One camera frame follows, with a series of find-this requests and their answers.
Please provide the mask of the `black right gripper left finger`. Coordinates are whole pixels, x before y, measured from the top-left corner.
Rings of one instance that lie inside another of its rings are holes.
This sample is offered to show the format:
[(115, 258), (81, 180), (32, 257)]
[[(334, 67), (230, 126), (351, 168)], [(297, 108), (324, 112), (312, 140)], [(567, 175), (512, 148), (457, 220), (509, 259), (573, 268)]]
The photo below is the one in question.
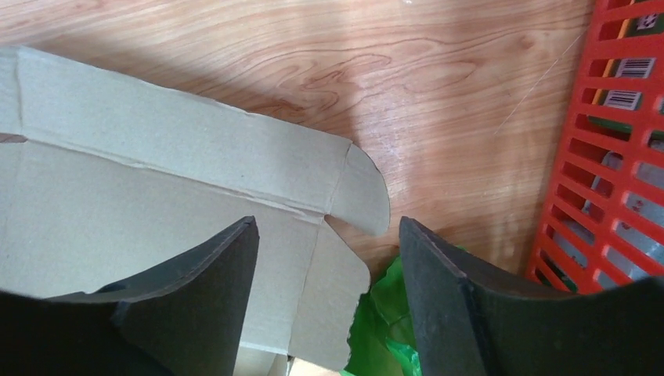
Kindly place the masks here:
[(4, 375), (231, 375), (257, 262), (246, 216), (92, 293), (1, 293)]

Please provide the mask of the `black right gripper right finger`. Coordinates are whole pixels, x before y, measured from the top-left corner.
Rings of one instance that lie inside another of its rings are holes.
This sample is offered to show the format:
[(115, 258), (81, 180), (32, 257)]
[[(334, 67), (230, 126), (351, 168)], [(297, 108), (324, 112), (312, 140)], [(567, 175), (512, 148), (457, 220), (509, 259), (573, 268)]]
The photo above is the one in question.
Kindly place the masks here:
[(559, 291), (399, 224), (425, 375), (660, 375), (663, 279), (590, 295)]

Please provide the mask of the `brown cardboard box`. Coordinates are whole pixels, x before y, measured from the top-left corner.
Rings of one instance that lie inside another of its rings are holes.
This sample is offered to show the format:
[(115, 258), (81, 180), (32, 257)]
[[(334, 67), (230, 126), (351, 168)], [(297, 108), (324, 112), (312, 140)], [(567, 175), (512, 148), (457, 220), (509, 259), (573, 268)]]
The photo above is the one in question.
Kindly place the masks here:
[(25, 46), (1, 50), (1, 286), (91, 292), (252, 216), (258, 259), (238, 375), (292, 356), (343, 369), (365, 262), (326, 221), (390, 221), (350, 139)]

